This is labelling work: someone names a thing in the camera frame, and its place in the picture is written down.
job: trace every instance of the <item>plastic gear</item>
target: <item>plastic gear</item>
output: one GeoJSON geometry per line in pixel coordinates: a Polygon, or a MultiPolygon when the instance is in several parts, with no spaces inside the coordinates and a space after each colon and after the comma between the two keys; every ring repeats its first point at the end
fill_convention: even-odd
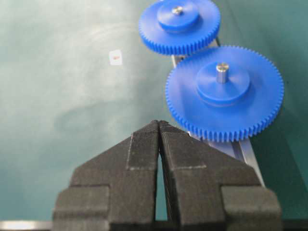
{"type": "Polygon", "coordinates": [[[216,47],[184,59],[171,71],[166,101],[175,120],[209,141],[238,141],[264,130],[277,116],[284,86],[264,56],[240,47],[216,47]],[[215,67],[228,63],[229,81],[215,67]]]}
{"type": "Polygon", "coordinates": [[[219,26],[219,9],[210,0],[163,0],[143,12],[139,34],[157,53],[189,55],[207,47],[216,38],[219,26]]]}

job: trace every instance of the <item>metal shaft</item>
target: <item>metal shaft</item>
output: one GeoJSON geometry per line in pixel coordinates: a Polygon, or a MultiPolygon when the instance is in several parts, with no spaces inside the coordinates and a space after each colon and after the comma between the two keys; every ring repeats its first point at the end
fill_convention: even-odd
{"type": "Polygon", "coordinates": [[[219,63],[216,66],[218,83],[226,83],[228,81],[229,65],[227,63],[219,63]]]}
{"type": "Polygon", "coordinates": [[[180,15],[183,12],[183,7],[181,6],[176,6],[172,9],[172,13],[176,15],[180,15]]]}

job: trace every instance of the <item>small white label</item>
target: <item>small white label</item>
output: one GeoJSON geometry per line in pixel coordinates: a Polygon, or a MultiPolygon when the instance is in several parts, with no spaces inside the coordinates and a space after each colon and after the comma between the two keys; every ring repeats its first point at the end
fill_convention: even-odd
{"type": "Polygon", "coordinates": [[[119,66],[122,65],[122,52],[121,50],[115,50],[109,52],[110,65],[119,66]]]}

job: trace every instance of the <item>gear teeth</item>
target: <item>gear teeth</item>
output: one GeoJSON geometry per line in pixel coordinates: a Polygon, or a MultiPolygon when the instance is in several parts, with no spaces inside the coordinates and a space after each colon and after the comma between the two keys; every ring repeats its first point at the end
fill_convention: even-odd
{"type": "MultiPolygon", "coordinates": [[[[246,51],[249,51],[249,52],[253,52],[256,55],[263,58],[264,60],[266,60],[268,63],[270,63],[275,68],[275,70],[277,72],[277,76],[278,76],[278,78],[280,78],[280,81],[279,81],[279,83],[280,83],[280,96],[279,96],[278,103],[274,107],[273,111],[266,118],[261,119],[259,122],[255,123],[251,127],[236,130],[236,131],[229,131],[229,132],[208,131],[208,130],[205,130],[203,128],[199,128],[195,125],[191,125],[185,118],[180,117],[180,115],[178,115],[176,113],[176,111],[173,108],[172,103],[169,99],[168,88],[169,88],[169,84],[170,84],[170,77],[172,76],[175,69],[173,69],[170,72],[170,74],[167,78],[167,81],[166,81],[166,88],[165,88],[166,101],[167,101],[167,105],[169,107],[169,110],[170,110],[172,116],[175,118],[175,120],[183,128],[190,131],[193,135],[195,135],[199,138],[208,140],[208,141],[216,141],[216,142],[229,142],[229,141],[233,142],[233,141],[244,140],[244,139],[247,139],[249,137],[252,137],[253,135],[259,134],[261,131],[263,131],[265,128],[267,128],[274,121],[274,119],[277,117],[279,110],[281,108],[282,102],[283,102],[284,83],[283,83],[282,76],[281,76],[279,70],[277,69],[277,67],[273,64],[272,61],[270,61],[269,59],[267,59],[265,56],[261,55],[260,53],[253,51],[251,49],[243,48],[243,47],[239,47],[239,46],[221,46],[221,47],[222,48],[225,47],[225,48],[242,49],[242,50],[246,50],[246,51]]],[[[178,67],[183,66],[183,65],[187,65],[187,64],[180,62],[178,64],[178,67]]]]}

